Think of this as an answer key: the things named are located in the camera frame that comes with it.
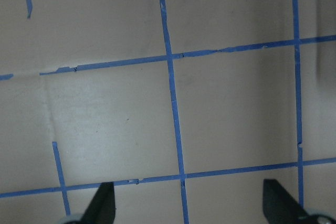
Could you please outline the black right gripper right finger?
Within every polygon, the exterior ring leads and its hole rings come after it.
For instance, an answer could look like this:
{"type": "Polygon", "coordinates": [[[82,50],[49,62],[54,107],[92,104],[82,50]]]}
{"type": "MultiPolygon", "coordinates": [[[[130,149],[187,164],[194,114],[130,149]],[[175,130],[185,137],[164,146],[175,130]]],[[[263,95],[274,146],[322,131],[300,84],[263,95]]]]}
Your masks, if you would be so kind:
{"type": "Polygon", "coordinates": [[[264,179],[263,214],[267,221],[302,221],[307,212],[276,179],[264,179]]]}

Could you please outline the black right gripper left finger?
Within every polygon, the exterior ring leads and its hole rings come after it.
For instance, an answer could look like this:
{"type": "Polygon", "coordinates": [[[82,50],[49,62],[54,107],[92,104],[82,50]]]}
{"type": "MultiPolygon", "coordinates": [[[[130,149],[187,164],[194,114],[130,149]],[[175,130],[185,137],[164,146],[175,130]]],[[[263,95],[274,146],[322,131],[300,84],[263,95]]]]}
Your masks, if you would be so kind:
{"type": "Polygon", "coordinates": [[[115,203],[114,183],[101,183],[79,221],[114,221],[115,203]]]}

